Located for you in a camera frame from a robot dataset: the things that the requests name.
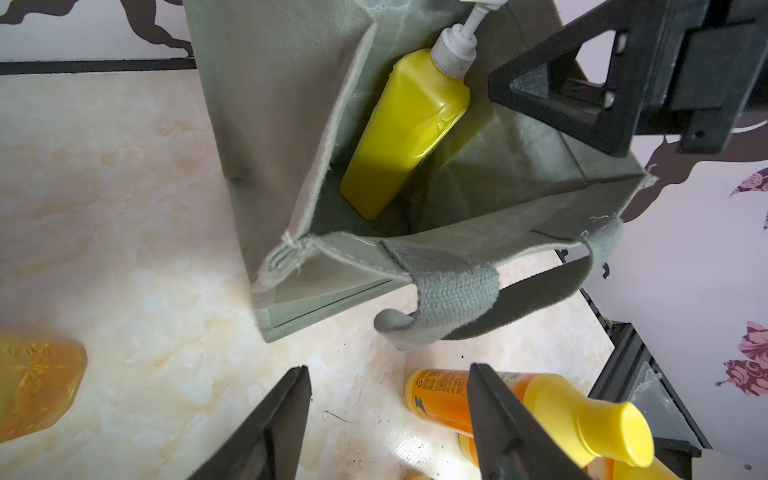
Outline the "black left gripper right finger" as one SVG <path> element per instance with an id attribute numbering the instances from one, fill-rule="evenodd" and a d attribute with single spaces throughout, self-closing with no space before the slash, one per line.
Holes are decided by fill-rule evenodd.
<path id="1" fill-rule="evenodd" d="M 468 401 L 483 479 L 589 479 L 489 365 L 471 365 Z"/>

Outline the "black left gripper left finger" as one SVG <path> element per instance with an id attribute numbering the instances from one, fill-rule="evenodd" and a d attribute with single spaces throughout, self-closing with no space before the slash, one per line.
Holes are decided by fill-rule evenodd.
<path id="1" fill-rule="evenodd" d="M 293 479 L 312 387 L 306 366 L 289 369 L 192 479 Z"/>

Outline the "green fabric shopping bag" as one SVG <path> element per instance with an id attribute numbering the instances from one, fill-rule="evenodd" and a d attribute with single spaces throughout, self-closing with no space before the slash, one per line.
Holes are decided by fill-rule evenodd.
<path id="1" fill-rule="evenodd" d="M 555 32 L 550 1 L 512 1 L 478 32 L 468 112 L 373 221 L 341 196 L 354 148 L 403 55 L 463 19 L 456 1 L 184 5 L 263 337 L 403 285 L 413 313 L 375 329 L 401 350 L 484 335 L 579 291 L 653 178 L 490 102 L 489 74 Z"/>

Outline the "large orange pump soap bottle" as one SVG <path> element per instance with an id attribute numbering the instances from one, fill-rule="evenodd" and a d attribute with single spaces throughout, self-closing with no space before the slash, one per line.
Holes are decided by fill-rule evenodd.
<path id="1" fill-rule="evenodd" d="M 54 425 L 72 406 L 87 368 L 85 348 L 37 334 L 1 334 L 1 441 Z"/>

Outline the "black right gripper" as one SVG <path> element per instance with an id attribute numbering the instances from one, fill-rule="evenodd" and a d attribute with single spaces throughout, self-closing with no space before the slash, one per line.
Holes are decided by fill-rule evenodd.
<path id="1" fill-rule="evenodd" d="M 494 70 L 490 101 L 613 157 L 628 154 L 635 132 L 678 135 L 683 154 L 722 152 L 743 113 L 767 110 L 767 3 L 674 1 L 668 9 L 666 1 L 602 3 Z M 577 55 L 609 31 L 606 79 L 590 82 Z"/>

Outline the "yellow pump soap bottle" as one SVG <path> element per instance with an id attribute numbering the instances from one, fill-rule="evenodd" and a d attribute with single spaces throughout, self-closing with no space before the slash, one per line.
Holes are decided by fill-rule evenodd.
<path id="1" fill-rule="evenodd" d="M 504 5 L 475 1 L 465 22 L 444 28 L 431 48 L 395 63 L 340 186 L 364 219 L 383 212 L 468 110 L 464 78 L 477 58 L 476 31 Z"/>

